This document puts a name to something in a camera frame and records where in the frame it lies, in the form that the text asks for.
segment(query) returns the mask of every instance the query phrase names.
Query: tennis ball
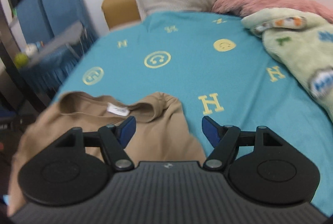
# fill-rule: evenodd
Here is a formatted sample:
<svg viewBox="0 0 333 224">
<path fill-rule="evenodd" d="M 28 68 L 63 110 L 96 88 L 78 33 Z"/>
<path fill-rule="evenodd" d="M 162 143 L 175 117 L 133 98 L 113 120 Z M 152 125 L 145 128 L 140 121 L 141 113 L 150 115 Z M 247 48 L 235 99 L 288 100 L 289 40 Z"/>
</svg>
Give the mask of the tennis ball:
<svg viewBox="0 0 333 224">
<path fill-rule="evenodd" d="M 26 66 L 28 63 L 29 63 L 29 57 L 27 56 L 27 54 L 18 53 L 15 56 L 14 64 L 18 69 L 22 68 L 23 66 Z"/>
</svg>

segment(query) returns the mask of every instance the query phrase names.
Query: light green blanket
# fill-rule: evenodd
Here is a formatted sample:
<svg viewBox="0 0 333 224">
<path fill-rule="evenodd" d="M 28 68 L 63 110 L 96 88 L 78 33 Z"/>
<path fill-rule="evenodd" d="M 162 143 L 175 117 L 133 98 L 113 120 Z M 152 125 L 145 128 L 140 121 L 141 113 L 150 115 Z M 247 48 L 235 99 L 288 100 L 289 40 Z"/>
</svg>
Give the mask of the light green blanket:
<svg viewBox="0 0 333 224">
<path fill-rule="evenodd" d="M 333 25 L 313 13 L 263 9 L 242 20 L 333 121 Z"/>
</svg>

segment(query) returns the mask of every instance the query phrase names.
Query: blue chair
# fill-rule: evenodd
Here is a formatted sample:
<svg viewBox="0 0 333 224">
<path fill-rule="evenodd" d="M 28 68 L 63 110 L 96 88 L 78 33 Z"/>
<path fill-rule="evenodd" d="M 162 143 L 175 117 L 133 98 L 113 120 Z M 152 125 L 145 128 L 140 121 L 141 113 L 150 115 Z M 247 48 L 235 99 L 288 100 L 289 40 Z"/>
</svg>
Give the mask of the blue chair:
<svg viewBox="0 0 333 224">
<path fill-rule="evenodd" d="M 97 39 L 83 0 L 41 0 L 41 5 L 54 38 L 20 69 L 20 74 L 36 93 L 57 90 Z M 26 19 L 35 18 L 35 13 L 25 10 Z M 39 15 L 39 18 L 44 20 L 44 16 Z"/>
<path fill-rule="evenodd" d="M 27 43 L 47 43 L 54 37 L 41 0 L 22 0 L 16 13 Z"/>
<path fill-rule="evenodd" d="M 89 33 L 96 35 L 83 0 L 42 0 L 42 3 L 55 36 L 78 20 Z"/>
</svg>

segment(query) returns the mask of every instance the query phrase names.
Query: beige t-shirt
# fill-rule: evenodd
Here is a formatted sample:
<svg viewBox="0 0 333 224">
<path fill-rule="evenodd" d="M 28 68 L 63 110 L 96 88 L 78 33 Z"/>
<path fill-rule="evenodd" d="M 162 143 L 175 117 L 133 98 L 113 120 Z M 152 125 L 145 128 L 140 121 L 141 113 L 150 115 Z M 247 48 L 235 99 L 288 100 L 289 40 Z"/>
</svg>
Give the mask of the beige t-shirt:
<svg viewBox="0 0 333 224">
<path fill-rule="evenodd" d="M 17 176 L 32 157 L 72 127 L 94 132 L 107 124 L 119 125 L 128 118 L 108 112 L 109 103 L 128 107 L 128 116 L 137 121 L 136 132 L 125 149 L 135 165 L 139 161 L 205 161 L 203 148 L 189 133 L 180 101 L 171 95 L 156 92 L 133 105 L 124 105 L 111 96 L 94 98 L 84 92 L 68 93 L 48 107 L 20 140 L 12 160 L 9 216 L 25 204 Z M 99 148 L 86 148 L 86 152 L 103 160 Z"/>
</svg>

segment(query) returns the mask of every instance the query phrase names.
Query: teal bedsheet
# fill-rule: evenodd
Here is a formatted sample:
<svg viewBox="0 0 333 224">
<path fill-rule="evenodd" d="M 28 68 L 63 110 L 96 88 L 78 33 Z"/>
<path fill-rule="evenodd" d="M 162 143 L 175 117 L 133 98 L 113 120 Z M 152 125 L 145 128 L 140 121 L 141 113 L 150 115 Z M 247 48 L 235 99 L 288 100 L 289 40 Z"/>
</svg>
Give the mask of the teal bedsheet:
<svg viewBox="0 0 333 224">
<path fill-rule="evenodd" d="M 333 213 L 332 123 L 238 17 L 155 13 L 99 39 L 58 95 L 67 91 L 126 104 L 156 91 L 176 96 L 206 154 L 212 147 L 201 131 L 204 115 L 246 131 L 266 125 L 317 165 L 321 180 L 312 202 Z"/>
</svg>

